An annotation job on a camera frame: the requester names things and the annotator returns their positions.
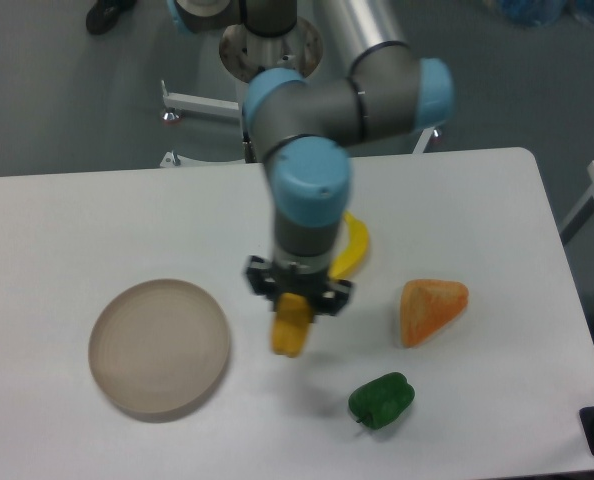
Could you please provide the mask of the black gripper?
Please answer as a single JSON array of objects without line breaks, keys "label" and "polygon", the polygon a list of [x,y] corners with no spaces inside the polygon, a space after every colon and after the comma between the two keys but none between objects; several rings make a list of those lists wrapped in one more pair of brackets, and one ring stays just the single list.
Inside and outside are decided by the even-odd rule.
[{"label": "black gripper", "polygon": [[335,317],[350,302],[354,283],[329,277],[332,258],[331,250],[304,256],[274,247],[272,261],[249,256],[244,275],[253,294],[265,298],[275,313],[279,311],[282,296],[293,294],[307,301],[314,318]]}]

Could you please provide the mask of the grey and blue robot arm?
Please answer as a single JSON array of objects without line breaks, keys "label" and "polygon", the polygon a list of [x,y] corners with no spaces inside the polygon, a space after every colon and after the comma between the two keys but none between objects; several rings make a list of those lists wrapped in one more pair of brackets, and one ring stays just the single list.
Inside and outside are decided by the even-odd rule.
[{"label": "grey and blue robot arm", "polygon": [[293,1],[172,1],[173,21],[190,32],[244,32],[243,54],[255,70],[240,110],[242,133],[265,171],[273,201],[270,259],[251,257],[253,292],[278,304],[304,298],[317,315],[338,314],[352,285],[330,272],[351,192],[347,148],[437,127],[451,115],[448,66],[411,51],[385,1],[325,1],[347,74],[312,85],[298,63],[305,40]]}]

